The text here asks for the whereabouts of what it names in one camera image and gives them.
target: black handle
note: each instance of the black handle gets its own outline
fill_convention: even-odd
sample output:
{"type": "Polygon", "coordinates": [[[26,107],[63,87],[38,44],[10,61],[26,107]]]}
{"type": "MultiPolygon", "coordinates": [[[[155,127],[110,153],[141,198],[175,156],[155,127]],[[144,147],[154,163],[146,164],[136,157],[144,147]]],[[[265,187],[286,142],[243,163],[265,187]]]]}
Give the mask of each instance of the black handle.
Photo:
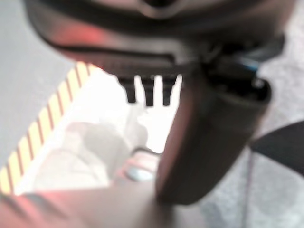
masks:
{"type": "Polygon", "coordinates": [[[194,203],[221,180],[270,102],[269,84],[258,85],[222,84],[201,77],[186,82],[159,165],[160,201],[194,203]]]}

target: white floor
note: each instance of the white floor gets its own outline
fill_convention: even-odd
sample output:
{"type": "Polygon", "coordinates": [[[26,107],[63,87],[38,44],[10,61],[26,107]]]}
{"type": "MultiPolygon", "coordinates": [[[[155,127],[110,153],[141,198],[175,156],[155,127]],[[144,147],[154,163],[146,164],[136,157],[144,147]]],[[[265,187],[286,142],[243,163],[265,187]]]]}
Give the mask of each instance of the white floor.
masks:
{"type": "Polygon", "coordinates": [[[155,82],[155,107],[145,108],[140,78],[137,104],[126,102],[116,77],[97,69],[83,86],[25,174],[16,193],[107,186],[136,146],[161,153],[179,100],[181,78],[170,107],[162,106],[162,78],[155,82]]]}

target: gray fabric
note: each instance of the gray fabric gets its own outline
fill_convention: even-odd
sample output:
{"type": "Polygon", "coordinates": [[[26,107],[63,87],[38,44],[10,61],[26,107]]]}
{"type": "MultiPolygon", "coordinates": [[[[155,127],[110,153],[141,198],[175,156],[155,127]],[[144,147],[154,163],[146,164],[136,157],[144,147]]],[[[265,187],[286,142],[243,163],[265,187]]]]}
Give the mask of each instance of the gray fabric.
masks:
{"type": "Polygon", "coordinates": [[[0,1],[0,167],[73,63],[39,39],[20,0],[0,1]]]}
{"type": "MultiPolygon", "coordinates": [[[[257,137],[304,120],[304,1],[287,30],[284,54],[263,64],[259,75],[274,97],[257,137]]],[[[302,228],[304,180],[246,149],[221,183],[201,202],[207,228],[302,228]]]]}

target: black strap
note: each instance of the black strap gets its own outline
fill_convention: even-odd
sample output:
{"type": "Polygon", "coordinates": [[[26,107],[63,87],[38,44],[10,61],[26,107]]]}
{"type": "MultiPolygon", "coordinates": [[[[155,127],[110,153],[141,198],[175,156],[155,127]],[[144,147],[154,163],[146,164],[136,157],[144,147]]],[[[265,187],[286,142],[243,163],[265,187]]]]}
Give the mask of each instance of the black strap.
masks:
{"type": "Polygon", "coordinates": [[[304,122],[269,133],[250,147],[304,176],[304,122]]]}

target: hazard tape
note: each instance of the hazard tape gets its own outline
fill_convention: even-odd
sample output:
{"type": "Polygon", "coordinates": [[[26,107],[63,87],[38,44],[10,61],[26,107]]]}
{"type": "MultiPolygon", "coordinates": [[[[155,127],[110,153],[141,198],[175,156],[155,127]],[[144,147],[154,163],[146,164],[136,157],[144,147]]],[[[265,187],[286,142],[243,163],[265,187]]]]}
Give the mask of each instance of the hazard tape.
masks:
{"type": "Polygon", "coordinates": [[[37,120],[30,125],[27,134],[20,139],[16,150],[12,151],[8,162],[1,169],[1,193],[14,193],[14,189],[31,162],[94,69],[96,67],[91,64],[77,62],[76,66],[68,73],[67,78],[59,85],[56,93],[50,97],[47,106],[41,110],[37,120]]]}

